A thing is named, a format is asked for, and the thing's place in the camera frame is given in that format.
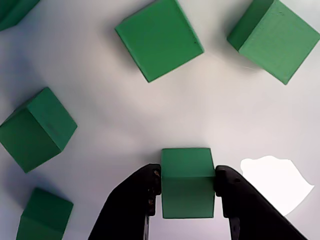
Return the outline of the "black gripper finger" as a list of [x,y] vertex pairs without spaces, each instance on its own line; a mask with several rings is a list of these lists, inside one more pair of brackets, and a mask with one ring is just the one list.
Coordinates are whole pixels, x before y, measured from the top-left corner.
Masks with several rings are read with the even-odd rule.
[[156,197],[162,193],[161,165],[149,163],[115,187],[89,235],[90,240],[147,240]]
[[232,240],[305,240],[248,180],[227,165],[215,168],[215,193],[222,199]]

